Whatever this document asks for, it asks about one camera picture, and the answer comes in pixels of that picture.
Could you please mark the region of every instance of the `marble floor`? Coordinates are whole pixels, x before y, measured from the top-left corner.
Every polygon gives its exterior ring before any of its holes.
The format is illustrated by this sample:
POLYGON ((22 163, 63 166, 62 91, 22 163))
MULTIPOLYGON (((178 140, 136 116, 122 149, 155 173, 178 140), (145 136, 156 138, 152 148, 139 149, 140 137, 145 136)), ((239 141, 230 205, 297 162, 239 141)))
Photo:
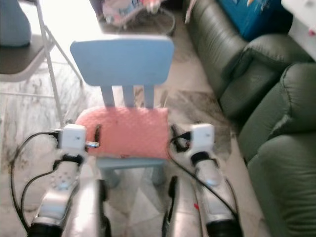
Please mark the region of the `marble floor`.
MULTIPOLYGON (((190 124, 209 122, 215 126, 215 154, 232 182, 237 194, 241 222, 246 237, 269 236, 260 207, 252 190, 246 167, 238 150, 234 131, 223 116, 207 83, 201 63, 194 52, 181 14, 176 12, 177 28, 173 36, 175 54, 167 81, 155 88, 155 105, 169 109, 169 122, 188 129, 190 124)), ((101 91, 79 80, 70 66, 61 63, 56 48, 51 53, 57 87, 65 119, 76 120, 86 108, 102 105, 101 91)), ((1 83, 1 90, 24 93, 52 92, 48 67, 43 63, 27 81, 1 83)), ((122 105, 122 91, 114 87, 115 101, 122 105)), ((135 103, 143 103, 141 88, 135 89, 135 103)), ((0 237, 25 235, 12 206, 8 188, 8 164, 15 150, 30 134, 58 127, 52 99, 0 95, 0 237)), ((22 152, 16 169, 17 193, 33 176, 51 169, 58 157, 54 142, 46 137, 35 138, 22 152)), ((170 177, 183 175, 171 163, 165 166, 167 182, 155 187, 149 180, 150 169, 130 169, 121 172, 120 184, 111 190, 105 212, 112 225, 114 237, 158 237, 168 203, 170 177)), ((36 181, 29 189, 25 212, 32 220, 49 177, 36 181)))

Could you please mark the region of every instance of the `light blue chair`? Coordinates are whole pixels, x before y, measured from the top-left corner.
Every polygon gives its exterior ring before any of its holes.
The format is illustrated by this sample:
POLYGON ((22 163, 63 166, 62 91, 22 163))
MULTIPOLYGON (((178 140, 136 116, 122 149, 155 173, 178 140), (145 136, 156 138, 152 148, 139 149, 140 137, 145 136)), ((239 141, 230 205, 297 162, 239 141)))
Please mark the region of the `light blue chair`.
MULTIPOLYGON (((73 42, 70 51, 83 79, 100 86, 105 106, 115 106, 112 86, 121 85, 124 103, 134 107, 135 85, 144 87, 145 107, 154 107, 154 86, 168 77, 174 46, 166 36, 104 35, 103 39, 73 42)), ((155 158, 98 158, 97 167, 110 187, 119 183, 116 169, 154 167, 152 181, 164 182, 163 163, 155 158)))

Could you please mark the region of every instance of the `green leather sofa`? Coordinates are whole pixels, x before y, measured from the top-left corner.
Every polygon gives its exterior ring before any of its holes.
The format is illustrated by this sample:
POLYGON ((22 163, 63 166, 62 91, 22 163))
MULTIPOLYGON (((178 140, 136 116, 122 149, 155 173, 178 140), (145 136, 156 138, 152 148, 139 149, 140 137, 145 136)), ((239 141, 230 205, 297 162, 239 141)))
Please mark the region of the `green leather sofa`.
POLYGON ((238 137, 274 237, 316 236, 316 64, 288 67, 238 137))
MULTIPOLYGON (((184 13, 189 0, 184 1, 184 13)), ((224 114, 243 125, 286 67, 311 62, 287 35, 245 41, 216 0, 197 0, 187 25, 224 114)))

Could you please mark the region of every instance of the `chair backrest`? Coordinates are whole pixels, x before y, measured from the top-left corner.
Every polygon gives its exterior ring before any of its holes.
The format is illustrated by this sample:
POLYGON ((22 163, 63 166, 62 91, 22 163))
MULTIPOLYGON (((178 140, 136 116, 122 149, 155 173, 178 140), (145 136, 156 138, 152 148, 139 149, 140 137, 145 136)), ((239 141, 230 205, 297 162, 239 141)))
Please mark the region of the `chair backrest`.
POLYGON ((112 86, 121 85, 125 106, 134 106, 134 86, 144 86, 145 106, 154 106, 154 85, 168 77, 173 42, 166 36, 104 35, 75 41, 71 54, 90 85, 100 86, 106 106, 115 106, 112 86))

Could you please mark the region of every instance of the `pink seat cushion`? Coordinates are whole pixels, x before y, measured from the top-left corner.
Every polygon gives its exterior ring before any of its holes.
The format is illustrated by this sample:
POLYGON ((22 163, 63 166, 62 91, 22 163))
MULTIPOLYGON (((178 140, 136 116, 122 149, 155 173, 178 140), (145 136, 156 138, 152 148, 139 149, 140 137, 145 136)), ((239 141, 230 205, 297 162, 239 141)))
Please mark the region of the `pink seat cushion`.
POLYGON ((86 127, 87 141, 101 125, 100 147, 90 148, 91 155, 166 159, 167 116, 166 108, 98 107, 83 111, 76 124, 86 127))

